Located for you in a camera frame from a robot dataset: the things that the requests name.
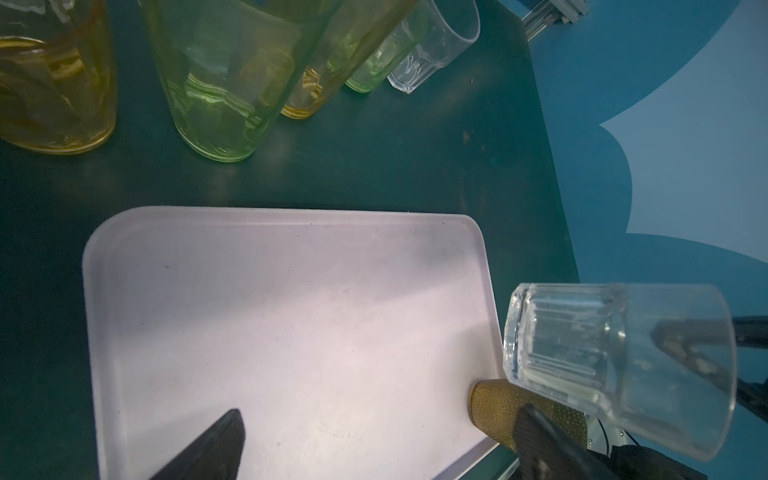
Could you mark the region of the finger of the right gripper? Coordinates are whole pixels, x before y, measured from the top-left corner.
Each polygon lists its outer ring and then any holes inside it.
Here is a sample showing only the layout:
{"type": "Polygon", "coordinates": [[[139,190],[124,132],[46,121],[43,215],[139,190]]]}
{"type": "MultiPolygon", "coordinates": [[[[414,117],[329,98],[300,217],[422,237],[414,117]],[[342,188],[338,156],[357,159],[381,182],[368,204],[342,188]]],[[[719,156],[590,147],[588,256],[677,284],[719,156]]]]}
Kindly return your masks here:
{"type": "Polygon", "coordinates": [[[767,422],[767,380],[746,382],[692,345],[662,341],[659,348],[670,358],[734,397],[736,403],[767,422]]]}
{"type": "MultiPolygon", "coordinates": [[[[739,347],[767,349],[767,317],[738,316],[730,321],[735,344],[739,347]]],[[[720,341],[725,324],[712,320],[663,320],[653,328],[650,336],[655,344],[665,340],[682,344],[714,345],[720,341]]]]}

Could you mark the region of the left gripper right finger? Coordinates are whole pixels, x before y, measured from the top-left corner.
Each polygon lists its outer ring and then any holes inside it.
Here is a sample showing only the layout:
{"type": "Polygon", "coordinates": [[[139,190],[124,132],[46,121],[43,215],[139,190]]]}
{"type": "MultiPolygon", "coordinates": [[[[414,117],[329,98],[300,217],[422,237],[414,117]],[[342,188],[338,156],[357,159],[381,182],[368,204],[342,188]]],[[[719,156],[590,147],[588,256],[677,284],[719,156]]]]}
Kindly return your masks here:
{"type": "Polygon", "coordinates": [[[521,479],[619,479],[532,404],[517,414],[514,441],[521,479]]]}

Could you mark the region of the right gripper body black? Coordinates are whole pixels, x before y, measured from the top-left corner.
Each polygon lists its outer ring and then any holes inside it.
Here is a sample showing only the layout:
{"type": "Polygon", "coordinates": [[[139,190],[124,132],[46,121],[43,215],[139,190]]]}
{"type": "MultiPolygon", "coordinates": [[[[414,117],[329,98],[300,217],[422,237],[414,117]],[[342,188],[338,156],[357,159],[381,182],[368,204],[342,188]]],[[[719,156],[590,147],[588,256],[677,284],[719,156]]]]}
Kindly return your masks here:
{"type": "Polygon", "coordinates": [[[638,445],[614,446],[609,455],[591,451],[619,479],[625,480],[707,480],[708,477],[651,448],[638,445]]]}

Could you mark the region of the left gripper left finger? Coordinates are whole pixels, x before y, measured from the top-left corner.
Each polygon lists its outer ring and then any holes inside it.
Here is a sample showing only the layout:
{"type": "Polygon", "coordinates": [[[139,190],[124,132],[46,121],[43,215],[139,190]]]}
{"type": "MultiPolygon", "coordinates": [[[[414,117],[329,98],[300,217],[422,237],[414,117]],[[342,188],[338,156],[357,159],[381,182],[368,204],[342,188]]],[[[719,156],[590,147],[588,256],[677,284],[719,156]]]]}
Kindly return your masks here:
{"type": "Polygon", "coordinates": [[[151,480],[235,480],[245,440],[246,429],[241,411],[230,409],[155,473],[151,480]]]}

